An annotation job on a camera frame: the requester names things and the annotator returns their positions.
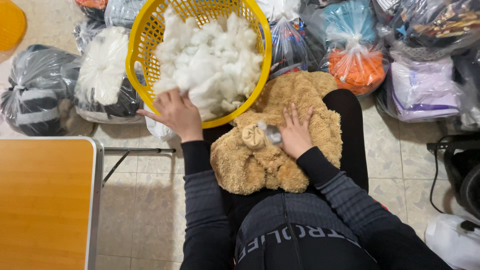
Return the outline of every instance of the orange fabric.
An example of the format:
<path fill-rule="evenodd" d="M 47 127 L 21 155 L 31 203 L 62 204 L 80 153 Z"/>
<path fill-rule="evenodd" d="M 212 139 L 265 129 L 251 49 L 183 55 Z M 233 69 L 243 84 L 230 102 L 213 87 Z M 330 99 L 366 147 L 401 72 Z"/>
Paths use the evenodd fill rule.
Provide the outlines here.
<path fill-rule="evenodd" d="M 334 49 L 328 57 L 328 70 L 335 78 L 338 88 L 362 95 L 377 88 L 384 80 L 382 60 L 381 51 L 372 51 L 368 55 L 351 55 Z"/>
<path fill-rule="evenodd" d="M 107 7 L 108 0 L 75 0 L 75 2 L 87 8 L 104 10 Z"/>

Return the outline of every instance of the white stuffing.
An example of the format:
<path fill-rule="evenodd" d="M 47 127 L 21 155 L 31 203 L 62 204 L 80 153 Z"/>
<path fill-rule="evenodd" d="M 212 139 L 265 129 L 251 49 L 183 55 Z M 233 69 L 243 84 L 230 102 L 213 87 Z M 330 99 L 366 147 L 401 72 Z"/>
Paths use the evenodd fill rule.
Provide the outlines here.
<path fill-rule="evenodd" d="M 155 93 L 188 91 L 203 121 L 238 109 L 255 89 L 263 60 L 249 22 L 232 13 L 199 28 L 193 17 L 183 22 L 172 7 L 164 19 L 163 42 L 155 50 L 160 62 Z"/>
<path fill-rule="evenodd" d="M 80 103 L 117 103 L 126 73 L 128 37 L 129 29 L 112 26 L 88 43 L 75 89 Z"/>

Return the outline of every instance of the tile floor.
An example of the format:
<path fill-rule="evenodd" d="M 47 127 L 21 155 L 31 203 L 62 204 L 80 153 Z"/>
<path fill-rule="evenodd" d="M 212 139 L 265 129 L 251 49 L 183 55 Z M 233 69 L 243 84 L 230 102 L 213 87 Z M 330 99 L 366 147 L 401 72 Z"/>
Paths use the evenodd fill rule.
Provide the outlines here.
<path fill-rule="evenodd" d="M 16 51 L 41 43 L 78 53 L 71 35 L 82 18 L 67 0 L 14 0 L 24 11 L 28 30 Z M 5 88 L 9 61 L 0 60 L 0 88 Z M 425 144 L 441 134 L 436 123 L 403 123 L 381 116 L 371 97 L 361 100 L 370 195 L 412 226 L 423 238 L 437 212 L 429 203 L 433 155 Z M 0 136 L 23 136 L 0 116 Z M 102 190 L 97 268 L 100 270 L 173 270 L 183 260 L 185 229 L 184 173 L 180 140 L 158 143 L 144 125 L 102 124 L 94 134 L 106 147 L 164 147 L 174 155 L 132 155 Z M 108 172 L 119 156 L 107 156 Z M 442 163 L 434 193 L 436 205 L 465 214 L 455 201 Z"/>

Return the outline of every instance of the black cable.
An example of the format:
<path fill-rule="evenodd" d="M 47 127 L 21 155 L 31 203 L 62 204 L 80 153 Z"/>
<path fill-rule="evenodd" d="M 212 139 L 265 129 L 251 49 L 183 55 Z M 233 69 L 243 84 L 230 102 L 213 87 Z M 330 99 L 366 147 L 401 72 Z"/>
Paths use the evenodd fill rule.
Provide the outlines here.
<path fill-rule="evenodd" d="M 452 135 L 445 135 L 440 140 L 438 140 L 437 143 L 441 143 L 445 138 L 451 137 Z M 435 187 L 435 182 L 437 182 L 437 176 L 438 176 L 438 156 L 437 156 L 437 148 L 433 151 L 433 155 L 435 156 L 435 177 L 433 178 L 433 183 L 432 183 L 432 188 L 430 189 L 430 204 L 435 208 L 435 210 L 439 211 L 440 213 L 444 214 L 440 209 L 438 209 L 432 201 L 432 196 L 433 196 L 433 188 Z"/>

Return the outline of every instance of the brown plush fabric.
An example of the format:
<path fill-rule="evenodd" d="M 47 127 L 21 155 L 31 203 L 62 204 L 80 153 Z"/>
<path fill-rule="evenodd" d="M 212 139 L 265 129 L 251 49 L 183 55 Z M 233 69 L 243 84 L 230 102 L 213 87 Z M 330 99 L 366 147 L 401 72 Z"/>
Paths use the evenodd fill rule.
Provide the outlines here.
<path fill-rule="evenodd" d="M 225 190 L 248 195 L 267 187 L 293 193 L 304 192 L 308 178 L 295 160 L 268 142 L 265 147 L 248 148 L 242 133 L 259 120 L 266 124 L 285 125 L 283 108 L 295 103 L 300 120 L 310 106 L 310 134 L 314 146 L 337 168 L 340 168 L 342 140 L 340 115 L 328 110 L 322 98 L 336 89 L 335 78 L 324 72 L 296 72 L 268 82 L 257 101 L 233 120 L 235 127 L 212 144 L 211 164 L 218 183 Z"/>

